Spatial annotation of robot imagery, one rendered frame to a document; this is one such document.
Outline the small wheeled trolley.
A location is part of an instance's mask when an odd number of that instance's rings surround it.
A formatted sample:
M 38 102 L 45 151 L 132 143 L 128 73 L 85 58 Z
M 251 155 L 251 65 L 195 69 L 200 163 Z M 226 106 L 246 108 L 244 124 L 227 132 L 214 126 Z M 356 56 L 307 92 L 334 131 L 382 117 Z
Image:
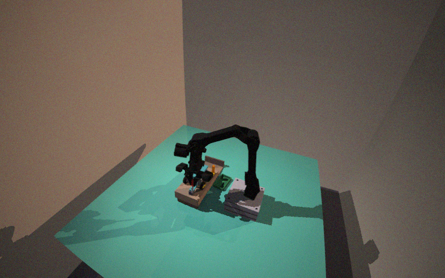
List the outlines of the small wheeled trolley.
M 207 168 L 208 168 L 208 166 L 206 166 L 206 165 L 204 165 L 204 167 L 202 167 L 201 168 L 201 171 L 208 171 L 207 170 Z M 194 177 L 196 176 L 196 174 L 193 174 L 193 179 L 194 179 Z M 183 178 L 183 183 L 187 183 L 188 182 L 188 180 L 187 180 L 187 178 L 186 178 L 186 176 Z M 203 182 L 202 181 L 202 179 L 200 179 L 200 180 L 198 180 L 198 182 L 197 182 L 197 184 L 196 184 L 196 186 L 194 186 L 194 189 L 193 189 L 193 191 L 195 190 L 195 188 L 197 187 L 197 186 L 200 186 L 200 189 L 204 189 L 205 188 L 205 182 Z M 192 191 L 192 187 L 190 187 L 190 189 L 189 189 L 189 191 Z

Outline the brown wooden ramp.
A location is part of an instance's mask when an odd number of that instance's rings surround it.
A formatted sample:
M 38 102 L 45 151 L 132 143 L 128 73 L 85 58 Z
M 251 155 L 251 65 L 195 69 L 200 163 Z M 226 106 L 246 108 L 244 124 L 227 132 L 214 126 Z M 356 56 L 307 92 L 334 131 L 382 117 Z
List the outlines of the brown wooden ramp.
M 189 182 L 187 182 L 186 184 L 182 182 L 182 184 L 175 190 L 175 197 L 177 198 L 177 200 L 179 202 L 182 202 L 188 206 L 191 206 L 193 208 L 198 208 L 198 206 L 200 205 L 201 201 L 204 199 L 204 197 L 206 196 L 208 190 L 211 188 L 211 186 L 213 185 L 214 181 L 216 180 L 216 178 L 218 177 L 218 175 L 220 175 L 223 167 L 224 167 L 224 161 L 223 160 L 219 160 L 216 158 L 212 158 L 209 156 L 205 156 L 205 164 L 206 166 L 208 166 L 207 170 L 209 172 L 212 171 L 212 166 L 215 166 L 215 175 L 213 176 L 213 178 L 209 181 L 203 181 L 205 182 L 205 188 L 202 190 L 200 189 L 200 186 L 197 186 L 195 188 L 195 190 L 193 191 L 193 193 L 191 193 L 191 191 L 189 191 L 190 187 L 192 185 L 189 184 Z

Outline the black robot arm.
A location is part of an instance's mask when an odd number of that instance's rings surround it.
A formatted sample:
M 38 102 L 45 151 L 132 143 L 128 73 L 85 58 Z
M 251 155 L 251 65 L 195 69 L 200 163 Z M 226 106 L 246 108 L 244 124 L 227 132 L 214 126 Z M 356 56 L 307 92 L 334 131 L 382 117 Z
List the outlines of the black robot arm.
M 188 144 L 176 143 L 174 156 L 187 158 L 190 153 L 190 160 L 198 162 L 202 160 L 202 152 L 206 153 L 207 149 L 205 147 L 207 145 L 231 137 L 236 137 L 241 142 L 247 144 L 249 150 L 249 170 L 245 171 L 246 187 L 243 196 L 254 200 L 260 192 L 259 180 L 256 177 L 256 154 L 260 144 L 257 130 L 233 125 L 211 133 L 195 133 Z

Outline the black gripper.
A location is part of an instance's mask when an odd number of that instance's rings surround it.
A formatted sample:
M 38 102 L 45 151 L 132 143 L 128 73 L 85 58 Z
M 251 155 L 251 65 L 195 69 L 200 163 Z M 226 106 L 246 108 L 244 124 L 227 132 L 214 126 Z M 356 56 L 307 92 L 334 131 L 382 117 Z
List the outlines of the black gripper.
M 201 171 L 201 165 L 202 160 L 198 162 L 189 161 L 188 164 L 181 162 L 176 166 L 176 171 L 182 172 L 182 170 L 185 170 L 184 175 L 186 176 L 189 184 L 191 185 L 193 174 L 196 174 L 194 177 L 194 186 L 196 186 L 198 180 L 202 179 L 203 181 L 209 182 L 213 178 L 213 173 L 209 171 Z

